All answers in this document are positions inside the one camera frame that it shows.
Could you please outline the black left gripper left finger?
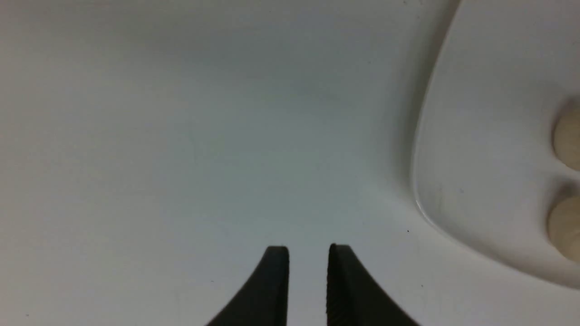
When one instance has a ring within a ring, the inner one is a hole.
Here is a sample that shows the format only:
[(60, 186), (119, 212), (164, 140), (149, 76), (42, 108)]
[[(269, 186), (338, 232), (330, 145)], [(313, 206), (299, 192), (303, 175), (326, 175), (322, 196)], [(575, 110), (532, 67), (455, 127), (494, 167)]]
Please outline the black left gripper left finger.
[(210, 326), (286, 326), (290, 255), (268, 246), (255, 270)]

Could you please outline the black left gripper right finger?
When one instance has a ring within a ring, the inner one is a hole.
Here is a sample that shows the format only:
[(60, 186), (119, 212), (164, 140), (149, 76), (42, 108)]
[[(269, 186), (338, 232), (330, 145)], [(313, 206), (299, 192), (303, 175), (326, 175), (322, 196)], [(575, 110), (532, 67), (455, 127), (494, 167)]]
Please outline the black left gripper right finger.
[(328, 326), (416, 326), (379, 286), (345, 244), (332, 244), (328, 252), (326, 286)]

